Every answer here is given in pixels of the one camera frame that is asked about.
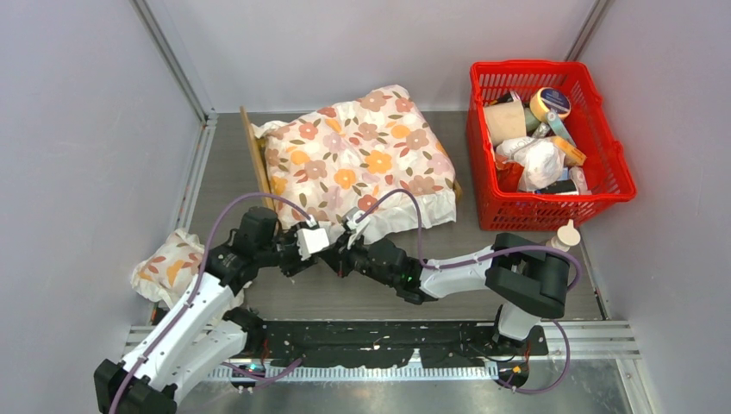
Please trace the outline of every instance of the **floral bedding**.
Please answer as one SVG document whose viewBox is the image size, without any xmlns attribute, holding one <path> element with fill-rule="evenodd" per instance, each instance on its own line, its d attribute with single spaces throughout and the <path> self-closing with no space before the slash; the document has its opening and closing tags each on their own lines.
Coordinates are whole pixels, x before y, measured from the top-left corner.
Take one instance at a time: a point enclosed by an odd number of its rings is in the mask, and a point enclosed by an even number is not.
<svg viewBox="0 0 731 414">
<path fill-rule="evenodd" d="M 452 161 L 401 86 L 254 130 L 266 138 L 272 191 L 320 222 L 339 223 L 352 207 L 367 210 L 395 188 L 416 196 L 424 227 L 456 219 Z M 303 219 L 288 205 L 277 209 L 285 227 Z M 398 193 L 373 213 L 366 242 L 415 227 L 413 204 Z"/>
</svg>

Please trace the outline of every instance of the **toy bed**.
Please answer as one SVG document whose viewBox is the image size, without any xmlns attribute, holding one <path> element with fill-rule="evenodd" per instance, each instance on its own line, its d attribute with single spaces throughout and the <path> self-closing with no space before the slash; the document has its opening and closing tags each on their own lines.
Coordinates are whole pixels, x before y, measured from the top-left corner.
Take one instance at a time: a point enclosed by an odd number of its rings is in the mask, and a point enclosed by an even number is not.
<svg viewBox="0 0 731 414">
<path fill-rule="evenodd" d="M 299 204 L 319 222 L 339 223 L 352 207 L 367 210 L 396 188 L 416 196 L 425 228 L 456 220 L 462 189 L 452 161 L 400 86 L 289 123 L 256 127 L 243 107 L 241 119 L 259 189 Z M 264 203 L 286 228 L 303 219 L 288 205 Z M 374 242 L 416 225 L 413 204 L 399 193 L 374 211 L 364 236 Z"/>
</svg>

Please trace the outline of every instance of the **blue label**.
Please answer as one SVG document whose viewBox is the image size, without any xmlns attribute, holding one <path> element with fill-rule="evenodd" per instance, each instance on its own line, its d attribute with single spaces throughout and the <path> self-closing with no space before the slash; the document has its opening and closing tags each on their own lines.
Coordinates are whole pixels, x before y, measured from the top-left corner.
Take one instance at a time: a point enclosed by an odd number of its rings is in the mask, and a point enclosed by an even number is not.
<svg viewBox="0 0 731 414">
<path fill-rule="evenodd" d="M 550 110 L 555 110 L 557 114 L 565 114 L 571 110 L 569 98 L 554 88 L 546 88 L 540 92 L 540 100 Z"/>
</svg>

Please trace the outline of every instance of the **wooden floor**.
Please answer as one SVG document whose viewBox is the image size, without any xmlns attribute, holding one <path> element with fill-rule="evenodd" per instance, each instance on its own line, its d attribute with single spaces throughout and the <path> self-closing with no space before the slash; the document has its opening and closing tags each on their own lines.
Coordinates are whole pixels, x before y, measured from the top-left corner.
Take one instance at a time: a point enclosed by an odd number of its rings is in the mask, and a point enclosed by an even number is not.
<svg viewBox="0 0 731 414">
<path fill-rule="evenodd" d="M 449 153 L 464 197 L 457 205 L 457 222 L 425 230 L 426 257 L 447 258 L 468 254 L 493 243 L 495 233 L 483 231 L 472 189 L 465 143 L 465 112 L 425 112 L 429 125 Z M 273 119 L 290 121 L 294 114 L 251 114 L 254 124 Z M 191 232 L 202 241 L 224 206 L 240 194 L 257 191 L 244 130 L 238 114 L 220 115 L 198 195 Z M 215 237 L 224 242 L 228 230 L 238 228 L 241 215 L 252 205 L 234 208 L 224 218 Z M 550 233 L 521 233 L 536 242 Z M 400 248 L 415 255 L 415 231 L 389 236 Z M 577 256 L 581 252 L 571 251 Z M 463 292 L 419 306 L 407 304 L 389 287 L 357 273 L 339 279 L 324 264 L 287 279 L 277 269 L 265 269 L 247 289 L 247 304 L 265 319 L 492 319 L 503 299 L 490 291 Z M 601 318 L 588 278 L 581 280 L 567 299 L 565 319 Z"/>
</svg>

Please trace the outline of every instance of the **white bottle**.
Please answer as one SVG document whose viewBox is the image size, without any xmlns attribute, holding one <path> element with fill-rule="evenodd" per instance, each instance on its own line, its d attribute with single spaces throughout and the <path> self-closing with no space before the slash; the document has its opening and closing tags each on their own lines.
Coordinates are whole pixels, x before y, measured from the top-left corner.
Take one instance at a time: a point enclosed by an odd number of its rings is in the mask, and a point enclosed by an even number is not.
<svg viewBox="0 0 731 414">
<path fill-rule="evenodd" d="M 568 252 L 570 248 L 576 246 L 579 242 L 581 242 L 581 234 L 573 227 L 573 220 L 569 220 L 566 226 L 559 227 L 556 235 L 546 242 L 546 246 Z"/>
</svg>

